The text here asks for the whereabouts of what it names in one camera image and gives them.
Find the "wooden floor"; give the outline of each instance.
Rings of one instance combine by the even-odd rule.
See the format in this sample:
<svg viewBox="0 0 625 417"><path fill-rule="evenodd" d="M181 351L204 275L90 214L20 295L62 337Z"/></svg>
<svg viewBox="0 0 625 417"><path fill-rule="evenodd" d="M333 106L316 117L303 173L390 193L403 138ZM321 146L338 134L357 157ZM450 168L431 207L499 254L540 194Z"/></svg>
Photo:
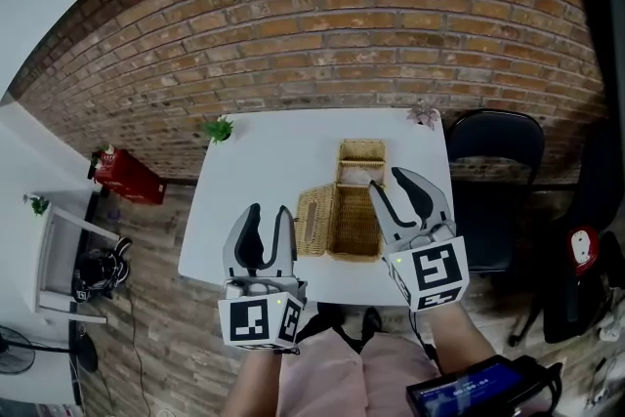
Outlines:
<svg viewBox="0 0 625 417"><path fill-rule="evenodd" d="M240 352L224 347L216 301L219 287L178 275L178 261L194 188L170 187L159 207L133 205L111 196L100 205L97 223L133 238L127 254L131 274L127 287L113 300L101 299L80 311L97 311L108 317L108 325L89 325L100 356L100 373L81 372L82 392L89 417L147 416L140 385L140 364L151 414L169 408L177 417L218 415L229 386L237 373ZM550 198L551 213L566 200ZM539 204L532 209L539 210ZM507 347L510 330L525 313L529 296L522 290L495 293L488 280L472 278L465 307L496 351L514 358L520 354L538 357L543 363L563 361L565 415L581 415L581 407L592 384L592 372L602 356L625 351L625 342L606 344L596 332L559 345L542 339L540 322L516 349ZM357 325L362 309L350 309L350 323ZM407 309L382 311L389 331L408 334ZM307 314L314 313L314 305ZM427 322L422 321L428 336ZM110 391L111 409L106 388Z"/></svg>

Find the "blue screen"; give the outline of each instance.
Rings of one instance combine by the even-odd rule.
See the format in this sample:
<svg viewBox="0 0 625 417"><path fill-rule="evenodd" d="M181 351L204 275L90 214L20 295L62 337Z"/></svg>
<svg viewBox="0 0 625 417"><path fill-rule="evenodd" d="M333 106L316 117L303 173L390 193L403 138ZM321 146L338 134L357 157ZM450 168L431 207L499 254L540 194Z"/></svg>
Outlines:
<svg viewBox="0 0 625 417"><path fill-rule="evenodd" d="M425 390L419 399L433 416L462 415L463 411L500 395L520 381L521 375L503 363L496 363L481 372Z"/></svg>

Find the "table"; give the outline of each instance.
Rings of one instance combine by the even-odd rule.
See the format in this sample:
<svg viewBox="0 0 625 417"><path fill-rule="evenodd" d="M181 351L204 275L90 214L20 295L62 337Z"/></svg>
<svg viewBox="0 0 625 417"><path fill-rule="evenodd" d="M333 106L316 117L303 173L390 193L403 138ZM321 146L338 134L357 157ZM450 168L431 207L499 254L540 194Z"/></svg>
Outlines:
<svg viewBox="0 0 625 417"><path fill-rule="evenodd" d="M229 231L252 203L261 204L259 233L271 247L280 205L297 213L300 193L333 183L343 139L386 144L386 193L405 221L418 221L391 167L415 171L446 195L451 180L440 120L435 130L406 119L399 108L307 109L230 115L233 134L209 147L188 217L180 274L223 284L222 250ZM386 264L347 263L300 256L296 275L306 280L311 301L368 306L405 306Z"/></svg>
<svg viewBox="0 0 625 417"><path fill-rule="evenodd" d="M87 231L97 233L114 243L119 240L119 235L87 223L52 202L43 215L36 216L29 201L21 203L21 200L18 200L12 215L12 223L23 230L20 234L19 244L15 245L15 248L20 249L21 255L18 260L13 260L11 269L12 277L16 280L16 286L33 313L41 313L49 318L106 323L104 316L70 313L51 306L73 301L71 296L45 289L45 272L50 259L56 217L69 221Z"/></svg>

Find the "forearm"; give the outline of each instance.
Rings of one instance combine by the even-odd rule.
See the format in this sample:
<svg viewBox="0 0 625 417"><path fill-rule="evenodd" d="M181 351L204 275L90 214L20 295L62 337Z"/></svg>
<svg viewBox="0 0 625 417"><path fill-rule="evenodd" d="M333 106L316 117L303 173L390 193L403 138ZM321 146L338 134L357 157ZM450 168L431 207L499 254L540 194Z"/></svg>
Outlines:
<svg viewBox="0 0 625 417"><path fill-rule="evenodd" d="M230 389L224 417L275 416L282 355L273 351L247 354Z"/></svg>
<svg viewBox="0 0 625 417"><path fill-rule="evenodd" d="M438 366L443 374L464 370L495 356L495 351L460 303L440 306L428 314Z"/></svg>

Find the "chair backrest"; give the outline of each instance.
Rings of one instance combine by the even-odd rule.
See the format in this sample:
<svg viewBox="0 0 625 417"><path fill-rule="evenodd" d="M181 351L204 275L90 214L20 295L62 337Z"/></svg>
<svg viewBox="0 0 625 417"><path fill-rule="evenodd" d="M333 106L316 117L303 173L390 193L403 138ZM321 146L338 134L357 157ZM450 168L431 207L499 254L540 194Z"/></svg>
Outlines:
<svg viewBox="0 0 625 417"><path fill-rule="evenodd" d="M623 200L623 166L615 122L595 122L588 133L579 181L563 216L569 229L589 225L597 231L609 225Z"/></svg>
<svg viewBox="0 0 625 417"><path fill-rule="evenodd" d="M530 167L533 183L545 149L542 127L523 113L477 109L461 116L447 131L449 161L471 156L497 156Z"/></svg>

